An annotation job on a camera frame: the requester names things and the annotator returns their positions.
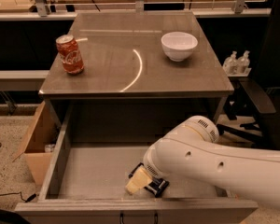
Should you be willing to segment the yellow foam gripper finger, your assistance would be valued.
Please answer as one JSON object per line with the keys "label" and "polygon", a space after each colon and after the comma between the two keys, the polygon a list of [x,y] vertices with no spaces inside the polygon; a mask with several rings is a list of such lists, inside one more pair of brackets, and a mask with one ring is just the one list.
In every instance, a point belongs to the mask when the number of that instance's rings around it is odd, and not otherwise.
{"label": "yellow foam gripper finger", "polygon": [[147,169],[144,166],[139,166],[133,171],[125,189],[129,194],[134,194],[152,181],[152,176]]}

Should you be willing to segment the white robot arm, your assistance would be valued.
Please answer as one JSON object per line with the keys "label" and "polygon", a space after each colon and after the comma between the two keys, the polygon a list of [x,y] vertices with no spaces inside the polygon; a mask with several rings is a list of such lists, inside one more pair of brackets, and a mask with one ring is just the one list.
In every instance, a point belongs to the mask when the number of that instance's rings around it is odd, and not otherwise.
{"label": "white robot arm", "polygon": [[217,143],[217,126],[193,116],[151,145],[126,185],[130,194],[168,175],[229,190],[280,210],[280,151]]}

